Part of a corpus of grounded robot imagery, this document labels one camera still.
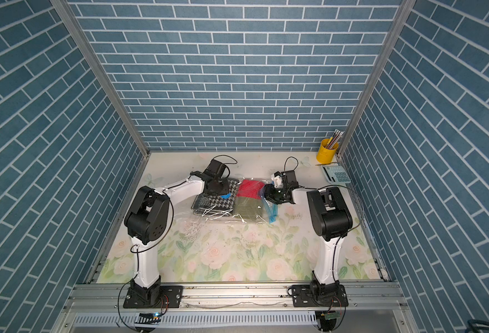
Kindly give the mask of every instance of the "houndstooth cloth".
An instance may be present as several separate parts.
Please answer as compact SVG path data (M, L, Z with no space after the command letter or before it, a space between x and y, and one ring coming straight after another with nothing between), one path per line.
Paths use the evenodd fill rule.
M212 215L214 213L225 212L222 216L231 215L231 210L234 207L235 195L239 189L239 180L229 178L229 193L228 199L221 196L206 196L203 193L196 196L191 209L195 215Z

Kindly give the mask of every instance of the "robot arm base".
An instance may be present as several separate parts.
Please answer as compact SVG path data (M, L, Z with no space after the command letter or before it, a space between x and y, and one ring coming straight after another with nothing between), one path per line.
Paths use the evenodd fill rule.
M313 276L311 277L311 283L309 284L309 288L311 289L311 295L313 296L313 300L319 304L331 304L333 300L334 306L339 306L339 302L341 302L341 306L348 305L348 298L346 296L346 291L344 290L344 286L340 284L338 281L330 284L320 283L319 280L315 276L315 271L313 271Z
M152 286L143 288L134 281L130 282L128 294L124 300L124 309L154 309L179 307L183 293L182 286L162 286L161 276Z

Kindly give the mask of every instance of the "folded cloth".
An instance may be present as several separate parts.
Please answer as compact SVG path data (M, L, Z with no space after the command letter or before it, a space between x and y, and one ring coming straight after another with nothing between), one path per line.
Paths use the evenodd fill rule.
M248 198L247 196L237 196L233 217L235 220L257 221L262 220L263 203L261 199Z
M223 213L221 216L232 215L232 209L235 202L235 195L239 188L239 180L229 178L229 198L224 199L221 196L206 196L203 193L196 196L191 209L196 215L212 215L214 213Z
M242 181L239 190L237 191L237 196L246 196L252 199L261 199L259 196L259 191L265 186L265 183L260 181L252 181L245 179Z

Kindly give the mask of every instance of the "plastic bag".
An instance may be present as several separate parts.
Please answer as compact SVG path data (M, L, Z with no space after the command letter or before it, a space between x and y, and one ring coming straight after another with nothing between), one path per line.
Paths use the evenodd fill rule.
M219 223L272 223L276 219L277 205L265 200L263 187L270 180L256 178L229 178L230 196L196 197L191 209L206 222Z

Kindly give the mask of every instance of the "brick wall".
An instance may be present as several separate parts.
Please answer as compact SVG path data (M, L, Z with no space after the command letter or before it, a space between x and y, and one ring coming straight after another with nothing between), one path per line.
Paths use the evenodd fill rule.
M400 0L69 3L151 150L310 150L346 128Z
M489 321L489 0L418 0L345 158L421 331Z
M52 328L139 162L48 0L0 2L0 331Z

